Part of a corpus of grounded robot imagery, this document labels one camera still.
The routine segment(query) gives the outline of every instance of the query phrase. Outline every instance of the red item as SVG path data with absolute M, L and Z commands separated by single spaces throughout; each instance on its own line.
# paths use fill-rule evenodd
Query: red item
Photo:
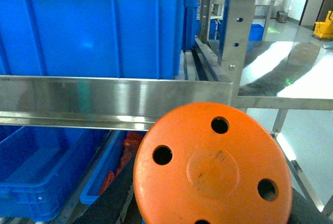
M 117 168 L 116 177 L 117 177 L 117 175 L 119 175 L 120 172 L 121 172 L 121 168 Z
M 106 176 L 104 183 L 102 185 L 102 187 L 99 190 L 98 195 L 101 195 L 104 193 L 104 191 L 109 187 L 109 185 L 114 181 L 114 179 L 116 178 L 116 176 L 114 175 L 114 173 L 112 171 L 110 171 L 108 173 L 108 175 Z
M 123 142 L 124 147 L 140 146 L 142 139 L 126 138 Z
M 139 134 L 139 133 L 137 133 L 137 132 L 135 132 L 135 131 L 129 131 L 127 133 L 127 138 L 135 138 L 135 139 L 142 140 L 144 138 L 144 136 L 141 135 L 141 134 Z

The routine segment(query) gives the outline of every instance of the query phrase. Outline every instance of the hole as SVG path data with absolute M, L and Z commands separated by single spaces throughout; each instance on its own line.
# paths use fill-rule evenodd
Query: hole
M 167 146 L 158 146 L 155 149 L 152 158 L 158 165 L 166 165 L 172 159 L 172 151 Z
M 265 201 L 272 202 L 278 195 L 277 186 L 273 181 L 263 179 L 258 184 L 258 193 Z
M 206 220 L 197 220 L 196 223 L 194 224 L 210 224 L 210 223 Z
M 229 124 L 228 124 L 227 120 L 220 116 L 215 117 L 212 120 L 211 126 L 212 126 L 212 129 L 218 134 L 224 134 L 229 129 Z

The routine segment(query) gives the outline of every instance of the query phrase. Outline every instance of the orange round object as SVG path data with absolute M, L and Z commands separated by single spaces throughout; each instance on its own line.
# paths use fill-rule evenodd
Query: orange round object
M 286 224 L 291 180 L 271 136 L 217 103 L 179 107 L 146 134 L 134 190 L 147 224 Z

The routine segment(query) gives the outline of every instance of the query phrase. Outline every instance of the gray floor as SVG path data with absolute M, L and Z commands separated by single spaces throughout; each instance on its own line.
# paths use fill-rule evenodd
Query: gray floor
M 313 31 L 287 21 L 271 20 L 270 26 L 280 33 L 268 33 L 266 41 L 311 42 L 322 46 L 312 37 Z M 249 109 L 248 114 L 266 130 L 271 131 L 277 114 L 275 109 Z M 282 133 L 324 204 L 333 195 L 333 112 L 290 110 Z M 300 192 L 293 178 L 293 186 Z
M 270 20 L 270 27 L 280 33 L 267 33 L 266 41 L 293 41 L 293 42 L 309 42 L 322 47 L 325 43 L 312 37 L 313 31 L 293 22 L 279 23 L 275 19 Z

